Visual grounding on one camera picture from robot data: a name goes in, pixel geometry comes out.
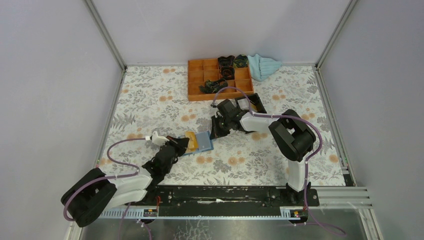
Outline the blue leather card holder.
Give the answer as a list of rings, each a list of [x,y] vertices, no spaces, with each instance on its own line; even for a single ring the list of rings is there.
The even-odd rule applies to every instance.
[[[214,149],[213,141],[210,139],[210,131],[196,132],[196,139],[198,142],[198,150],[194,152],[185,152],[183,156],[198,154],[203,152],[212,151]]]

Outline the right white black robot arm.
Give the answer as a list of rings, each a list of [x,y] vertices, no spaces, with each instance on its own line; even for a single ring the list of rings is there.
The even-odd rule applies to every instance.
[[[305,186],[306,160],[304,156],[313,150],[316,135],[292,109],[282,116],[268,115],[235,106],[225,99],[219,104],[212,104],[216,113],[211,117],[210,139],[225,137],[231,131],[245,133],[259,132],[272,135],[279,150],[288,159],[290,176],[287,186],[287,201],[293,206],[301,205],[306,199]]]

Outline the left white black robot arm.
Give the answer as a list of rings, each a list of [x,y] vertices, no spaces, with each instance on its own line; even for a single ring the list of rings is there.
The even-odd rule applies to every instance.
[[[133,168],[126,174],[107,175],[100,168],[93,168],[75,183],[60,199],[63,216],[79,227],[93,223],[103,211],[135,202],[144,206],[155,200],[155,187],[170,173],[178,158],[188,149],[190,138],[159,136],[157,132],[141,137],[159,146],[158,152],[143,166],[122,162]]]

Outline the white card in box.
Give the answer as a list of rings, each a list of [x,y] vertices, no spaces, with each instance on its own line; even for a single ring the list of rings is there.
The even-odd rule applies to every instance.
[[[250,101],[246,98],[238,99],[237,100],[238,106],[242,110],[249,110],[250,109]]]

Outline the black tangled band pile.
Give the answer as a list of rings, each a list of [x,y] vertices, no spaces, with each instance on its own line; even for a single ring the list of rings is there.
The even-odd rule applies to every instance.
[[[221,78],[214,81],[208,79],[198,88],[203,94],[216,94],[218,91],[228,86],[228,82],[224,78]]]

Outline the black rolled band centre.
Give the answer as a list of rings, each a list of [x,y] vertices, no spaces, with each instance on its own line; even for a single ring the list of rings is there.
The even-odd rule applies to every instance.
[[[235,69],[232,66],[222,66],[220,68],[220,75],[225,80],[234,80]]]

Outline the black rolled band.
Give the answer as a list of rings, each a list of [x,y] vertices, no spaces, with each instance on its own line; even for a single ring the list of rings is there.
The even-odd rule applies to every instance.
[[[222,66],[220,68],[220,75],[225,80],[234,80],[235,69],[232,66]]]
[[[247,68],[249,66],[249,58],[244,54],[236,56],[233,60],[234,68]]]
[[[217,62],[218,62],[218,68],[221,69],[223,67],[233,67],[233,62],[234,62],[235,56],[234,55],[230,55],[230,56],[220,56],[217,58]]]

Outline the black rolled band left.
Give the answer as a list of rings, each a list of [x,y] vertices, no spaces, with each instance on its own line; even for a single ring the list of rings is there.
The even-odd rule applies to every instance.
[[[218,62],[218,68],[221,69],[223,67],[233,67],[233,62],[234,62],[235,56],[234,55],[230,55],[230,56],[220,56],[217,58],[217,62]]]

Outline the black rolled band top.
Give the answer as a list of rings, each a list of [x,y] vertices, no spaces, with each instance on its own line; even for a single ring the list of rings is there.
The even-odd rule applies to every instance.
[[[244,54],[236,56],[233,60],[234,68],[247,68],[249,66],[249,58]]]

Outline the light blue folded cloth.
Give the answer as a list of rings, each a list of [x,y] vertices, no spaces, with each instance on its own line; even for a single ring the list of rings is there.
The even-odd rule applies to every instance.
[[[263,82],[273,75],[283,65],[281,61],[262,57],[259,54],[247,56],[248,66],[253,80]]]

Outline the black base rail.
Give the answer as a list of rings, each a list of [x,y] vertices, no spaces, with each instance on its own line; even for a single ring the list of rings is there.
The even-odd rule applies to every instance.
[[[276,217],[281,209],[318,207],[316,189],[285,186],[158,185],[133,206],[151,206],[160,217]]]

